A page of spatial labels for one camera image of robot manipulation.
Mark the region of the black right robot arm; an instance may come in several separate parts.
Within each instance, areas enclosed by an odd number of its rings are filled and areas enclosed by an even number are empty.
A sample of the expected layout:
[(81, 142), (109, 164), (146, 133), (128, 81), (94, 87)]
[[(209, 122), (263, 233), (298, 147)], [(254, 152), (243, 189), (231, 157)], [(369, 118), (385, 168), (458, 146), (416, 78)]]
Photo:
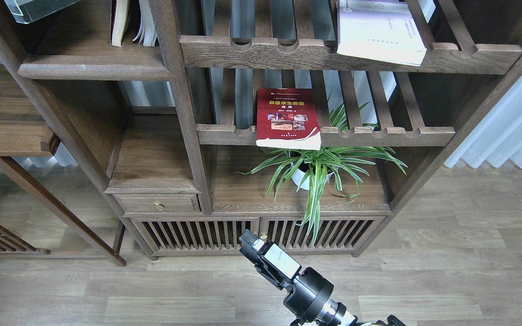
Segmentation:
[(277, 244), (264, 242), (250, 230), (239, 239), (240, 252), (253, 262), (257, 272), (278, 289), (288, 291), (283, 304), (296, 316), (293, 326), (313, 321), (319, 326), (368, 326), (331, 298), (334, 285), (315, 269), (302, 272), (302, 266)]

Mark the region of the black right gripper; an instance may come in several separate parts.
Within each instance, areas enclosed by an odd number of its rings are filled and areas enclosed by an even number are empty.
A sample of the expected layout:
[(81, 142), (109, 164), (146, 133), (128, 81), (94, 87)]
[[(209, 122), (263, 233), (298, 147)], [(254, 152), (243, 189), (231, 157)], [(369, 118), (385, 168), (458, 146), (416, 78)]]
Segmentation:
[(248, 252), (248, 259), (257, 271), (279, 290), (288, 295), (283, 304), (301, 324), (315, 321), (317, 324), (335, 324), (335, 303), (331, 300), (332, 283), (312, 268), (300, 273), (301, 265), (274, 243), (265, 243), (246, 229), (239, 237), (241, 252)]

